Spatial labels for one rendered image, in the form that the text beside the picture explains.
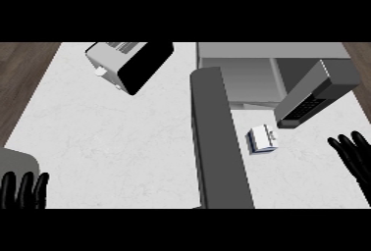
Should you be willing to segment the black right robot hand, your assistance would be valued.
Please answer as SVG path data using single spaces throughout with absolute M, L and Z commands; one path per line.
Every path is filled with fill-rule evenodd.
M 350 136 L 340 134 L 328 138 L 341 162 L 354 177 L 359 189 L 371 206 L 371 144 L 363 135 L 354 130 Z

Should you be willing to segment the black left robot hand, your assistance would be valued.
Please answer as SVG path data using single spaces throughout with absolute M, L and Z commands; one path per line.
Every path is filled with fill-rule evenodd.
M 16 174 L 7 172 L 0 182 L 0 209 L 44 209 L 47 182 L 48 173 L 34 176 L 26 172 L 16 186 Z

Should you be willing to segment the white milk carton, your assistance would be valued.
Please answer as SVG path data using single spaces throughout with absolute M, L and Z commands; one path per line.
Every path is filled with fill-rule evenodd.
M 248 138 L 254 154 L 272 152 L 277 148 L 277 135 L 267 124 L 251 128 Z

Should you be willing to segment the grey microwave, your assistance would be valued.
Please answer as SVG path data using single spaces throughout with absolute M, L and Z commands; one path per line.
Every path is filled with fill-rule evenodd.
M 279 128 L 303 124 L 359 85 L 338 42 L 198 42 L 196 66 L 223 77 L 229 107 L 269 110 Z

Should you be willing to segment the grey rounded appliance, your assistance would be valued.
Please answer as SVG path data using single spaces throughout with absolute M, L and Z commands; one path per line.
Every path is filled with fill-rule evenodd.
M 4 198 L 6 173 L 14 174 L 14 194 L 19 194 L 25 173 L 32 173 L 34 181 L 37 181 L 40 175 L 38 162 L 31 154 L 0 147 L 0 199 Z

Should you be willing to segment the grey toaster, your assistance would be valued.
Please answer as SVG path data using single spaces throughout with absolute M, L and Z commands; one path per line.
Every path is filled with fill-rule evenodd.
M 134 95 L 174 52 L 171 42 L 96 42 L 85 50 L 94 74 Z

